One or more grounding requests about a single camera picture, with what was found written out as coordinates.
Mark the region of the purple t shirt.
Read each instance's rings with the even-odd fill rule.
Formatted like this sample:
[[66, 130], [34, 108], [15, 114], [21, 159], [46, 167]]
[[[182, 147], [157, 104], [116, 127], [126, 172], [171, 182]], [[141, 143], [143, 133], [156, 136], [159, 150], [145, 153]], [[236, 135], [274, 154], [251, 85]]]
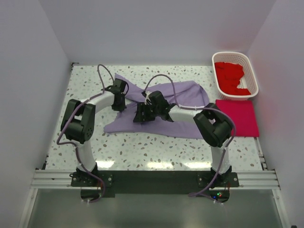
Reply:
[[106, 133], [152, 133], [169, 137], [202, 139], [202, 135], [191, 118], [190, 122], [175, 121], [169, 116], [169, 111], [177, 107], [177, 103], [183, 106], [201, 107], [209, 103], [207, 92], [194, 81], [158, 84], [147, 88], [148, 92], [162, 93], [163, 98], [156, 99], [154, 105], [145, 107], [144, 117], [154, 117], [154, 120], [134, 122], [137, 106], [144, 103], [143, 89], [128, 81], [125, 77], [115, 74], [116, 79], [126, 81], [129, 91], [126, 99], [131, 103], [126, 109], [119, 112], [114, 121], [104, 127]]

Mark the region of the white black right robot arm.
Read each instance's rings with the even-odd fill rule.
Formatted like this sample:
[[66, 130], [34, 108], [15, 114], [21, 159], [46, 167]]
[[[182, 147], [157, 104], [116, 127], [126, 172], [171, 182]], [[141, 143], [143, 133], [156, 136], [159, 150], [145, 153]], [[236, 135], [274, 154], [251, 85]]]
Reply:
[[229, 116], [219, 110], [214, 103], [203, 107], [182, 106], [169, 103], [160, 91], [143, 91], [144, 102], [137, 104], [133, 122], [155, 121], [157, 117], [167, 122], [187, 122], [195, 124], [204, 141], [211, 147], [213, 171], [224, 175], [231, 171], [228, 158], [228, 145], [236, 129]]

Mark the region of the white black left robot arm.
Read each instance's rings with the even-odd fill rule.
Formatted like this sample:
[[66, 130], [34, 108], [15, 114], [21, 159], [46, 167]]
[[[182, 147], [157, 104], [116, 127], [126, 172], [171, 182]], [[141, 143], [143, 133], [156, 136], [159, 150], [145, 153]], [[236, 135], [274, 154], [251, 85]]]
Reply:
[[75, 147], [78, 170], [93, 173], [97, 169], [91, 148], [95, 115], [107, 107], [117, 112], [124, 111], [125, 95], [128, 91], [127, 82], [115, 79], [112, 85], [92, 97], [68, 101], [57, 144], [71, 144]]

